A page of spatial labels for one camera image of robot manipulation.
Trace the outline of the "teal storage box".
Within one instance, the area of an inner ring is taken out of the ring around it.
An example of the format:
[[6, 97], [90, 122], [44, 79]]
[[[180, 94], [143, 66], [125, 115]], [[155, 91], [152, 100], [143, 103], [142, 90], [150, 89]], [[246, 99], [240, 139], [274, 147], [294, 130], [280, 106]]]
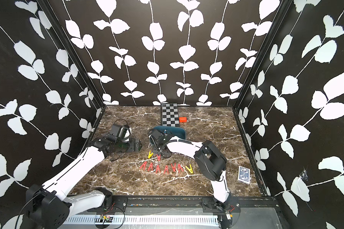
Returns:
[[186, 131], [180, 127], [156, 126], [154, 129], [163, 133], [166, 132], [167, 134], [177, 136], [181, 139], [186, 139]]

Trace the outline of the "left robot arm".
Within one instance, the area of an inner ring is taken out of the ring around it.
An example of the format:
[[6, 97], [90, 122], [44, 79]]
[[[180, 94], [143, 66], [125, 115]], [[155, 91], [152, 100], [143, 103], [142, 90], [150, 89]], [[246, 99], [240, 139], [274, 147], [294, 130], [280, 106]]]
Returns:
[[106, 137], [93, 140], [81, 155], [65, 169], [42, 185], [32, 185], [26, 192], [26, 204], [21, 213], [45, 229], [59, 228], [69, 217], [78, 213], [112, 208], [112, 192], [106, 188], [69, 197], [73, 187], [110, 153], [138, 152], [138, 139], [115, 142]]

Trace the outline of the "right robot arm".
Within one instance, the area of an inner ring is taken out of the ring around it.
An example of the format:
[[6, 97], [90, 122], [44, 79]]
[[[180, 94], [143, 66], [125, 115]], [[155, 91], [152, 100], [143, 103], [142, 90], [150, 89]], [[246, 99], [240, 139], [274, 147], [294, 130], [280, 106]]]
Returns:
[[148, 130], [153, 152], [164, 158], [181, 154], [193, 158], [201, 173], [211, 181], [213, 196], [221, 204], [230, 196], [226, 181], [226, 157], [210, 140], [194, 142], [186, 139], [180, 127], [157, 126]]

